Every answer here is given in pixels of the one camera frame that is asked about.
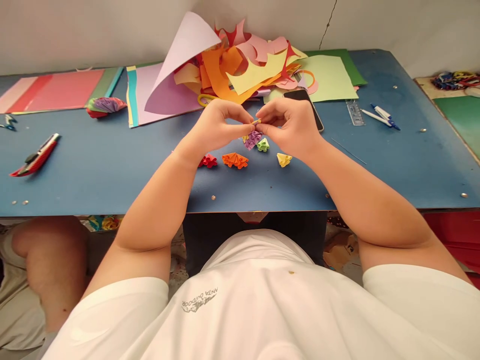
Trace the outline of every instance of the white wall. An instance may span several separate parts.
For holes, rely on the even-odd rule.
[[[316,50],[334,1],[0,0],[0,74],[161,60],[188,10]],[[338,0],[322,49],[390,50],[419,77],[480,70],[479,36],[478,0]]]

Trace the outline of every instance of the clear plastic ruler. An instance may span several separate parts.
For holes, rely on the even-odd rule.
[[[364,118],[362,116],[362,112],[360,111],[359,103],[357,100],[345,100],[346,108],[348,109],[348,113],[350,114],[351,122],[354,126],[362,126],[365,125]]]

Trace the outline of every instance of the knee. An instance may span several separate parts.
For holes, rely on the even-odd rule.
[[[85,252],[89,231],[75,216],[45,216],[28,220],[12,231],[12,248],[26,258],[33,247],[69,247]]]

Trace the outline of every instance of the hand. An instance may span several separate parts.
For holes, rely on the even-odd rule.
[[[262,107],[256,117],[261,119],[257,131],[270,137],[284,153],[303,162],[325,141],[317,129],[312,105],[306,100],[276,98]]]
[[[242,124],[230,125],[225,119],[234,119]],[[234,139],[250,134],[255,130],[253,120],[241,105],[215,99],[203,110],[195,126],[177,148],[186,148],[189,152],[203,157],[213,150],[223,148]]]

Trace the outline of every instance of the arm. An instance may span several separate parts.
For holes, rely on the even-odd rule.
[[[243,124],[229,125],[227,118]],[[255,129],[252,121],[241,105],[214,100],[207,106],[128,209],[83,297],[130,278],[156,277],[168,283],[171,241],[185,217],[201,159],[251,133]]]
[[[258,130],[307,164],[323,182],[343,220],[359,237],[363,271],[382,264],[409,264],[470,282],[404,197],[320,136],[308,102],[279,98],[257,116],[262,119]]]

